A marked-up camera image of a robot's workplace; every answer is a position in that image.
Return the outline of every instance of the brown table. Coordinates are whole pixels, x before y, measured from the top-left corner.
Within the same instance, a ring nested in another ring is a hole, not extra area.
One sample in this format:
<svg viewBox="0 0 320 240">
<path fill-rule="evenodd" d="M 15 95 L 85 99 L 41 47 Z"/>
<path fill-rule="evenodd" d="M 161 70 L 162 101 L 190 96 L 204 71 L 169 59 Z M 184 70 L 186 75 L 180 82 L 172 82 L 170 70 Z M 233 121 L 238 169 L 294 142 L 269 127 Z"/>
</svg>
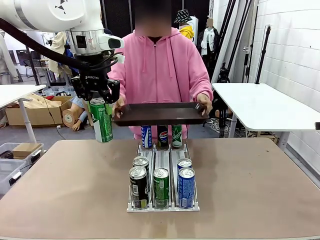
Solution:
<svg viewBox="0 0 320 240">
<path fill-rule="evenodd" d="M 188 146 L 199 212 L 126 212 L 136 141 L 59 141 L 0 200 L 0 236 L 319 238 L 319 189 L 269 139 L 198 139 Z"/>
</svg>

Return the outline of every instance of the black and white hat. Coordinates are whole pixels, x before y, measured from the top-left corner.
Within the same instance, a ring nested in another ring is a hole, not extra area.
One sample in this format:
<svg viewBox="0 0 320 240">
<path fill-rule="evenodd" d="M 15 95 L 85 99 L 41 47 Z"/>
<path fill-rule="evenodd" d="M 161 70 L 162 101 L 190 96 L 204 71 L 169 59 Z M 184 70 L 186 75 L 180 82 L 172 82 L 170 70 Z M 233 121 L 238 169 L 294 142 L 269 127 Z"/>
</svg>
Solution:
<svg viewBox="0 0 320 240">
<path fill-rule="evenodd" d="M 187 9 L 183 9 L 178 11 L 176 19 L 174 20 L 175 24 L 181 24 L 191 21 L 192 18 L 189 15 L 189 11 Z"/>
</svg>

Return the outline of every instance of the zipper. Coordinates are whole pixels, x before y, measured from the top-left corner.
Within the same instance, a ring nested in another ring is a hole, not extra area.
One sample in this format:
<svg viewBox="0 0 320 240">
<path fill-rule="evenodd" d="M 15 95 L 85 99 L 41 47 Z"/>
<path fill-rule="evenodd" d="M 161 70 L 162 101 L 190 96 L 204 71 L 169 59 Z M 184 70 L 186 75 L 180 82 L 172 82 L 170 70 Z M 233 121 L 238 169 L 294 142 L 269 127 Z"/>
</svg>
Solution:
<svg viewBox="0 0 320 240">
<path fill-rule="evenodd" d="M 155 63 L 155 100 L 158 102 L 158 77 L 157 77 L 157 44 L 154 44 L 154 63 Z"/>
</svg>

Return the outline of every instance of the soda can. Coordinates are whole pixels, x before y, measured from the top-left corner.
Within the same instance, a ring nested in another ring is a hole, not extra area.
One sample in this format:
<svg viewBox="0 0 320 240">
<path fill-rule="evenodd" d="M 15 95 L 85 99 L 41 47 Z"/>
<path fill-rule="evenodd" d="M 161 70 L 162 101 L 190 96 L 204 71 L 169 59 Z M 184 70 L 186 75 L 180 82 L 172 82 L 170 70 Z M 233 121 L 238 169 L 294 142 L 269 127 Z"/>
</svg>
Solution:
<svg viewBox="0 0 320 240">
<path fill-rule="evenodd" d="M 150 171 L 149 160 L 145 156 L 137 156 L 133 159 L 132 165 L 134 167 L 143 167 L 146 170 L 146 178 L 148 183 L 148 192 L 150 192 Z"/>
<path fill-rule="evenodd" d="M 151 126 L 142 126 L 141 127 L 141 137 L 142 137 L 142 146 L 145 149 L 152 147 L 152 132 Z"/>
<path fill-rule="evenodd" d="M 172 146 L 176 149 L 182 147 L 182 125 L 172 125 Z"/>
<path fill-rule="evenodd" d="M 179 170 L 179 205 L 180 208 L 190 209 L 193 207 L 195 194 L 195 171 L 184 167 Z"/>
<path fill-rule="evenodd" d="M 105 100 L 100 98 L 92 99 L 89 103 L 90 113 L 92 114 L 95 139 L 100 143 L 111 141 L 114 136 L 112 133 L 111 113 L 112 108 L 106 104 Z"/>
<path fill-rule="evenodd" d="M 176 169 L 179 176 L 179 170 L 182 168 L 191 168 L 192 169 L 192 161 L 189 158 L 180 158 L 178 162 L 176 163 Z"/>
<path fill-rule="evenodd" d="M 168 126 L 158 125 L 157 128 L 157 139 L 158 147 L 168 147 Z"/>
<path fill-rule="evenodd" d="M 134 166 L 130 169 L 129 176 L 134 207 L 136 209 L 147 208 L 149 203 L 147 170 L 142 166 Z"/>
<path fill-rule="evenodd" d="M 166 209 L 170 201 L 169 172 L 165 168 L 156 168 L 153 174 L 155 207 Z"/>
</svg>

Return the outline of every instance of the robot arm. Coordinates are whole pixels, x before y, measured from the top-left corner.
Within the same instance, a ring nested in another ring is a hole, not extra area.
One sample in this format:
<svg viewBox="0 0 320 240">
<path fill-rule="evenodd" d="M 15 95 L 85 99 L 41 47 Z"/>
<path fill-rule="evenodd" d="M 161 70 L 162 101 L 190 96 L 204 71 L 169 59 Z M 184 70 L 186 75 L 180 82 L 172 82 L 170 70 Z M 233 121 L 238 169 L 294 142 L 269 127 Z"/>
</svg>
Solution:
<svg viewBox="0 0 320 240">
<path fill-rule="evenodd" d="M 47 58 L 79 69 L 80 77 L 71 80 L 79 98 L 89 101 L 99 93 L 107 103 L 118 100 L 120 85 L 107 73 L 113 64 L 124 63 L 124 56 L 109 55 L 109 50 L 123 48 L 124 41 L 104 33 L 99 0 L 0 0 L 0 6 L 0 29 Z M 49 50 L 20 30 L 65 31 L 75 59 Z"/>
</svg>

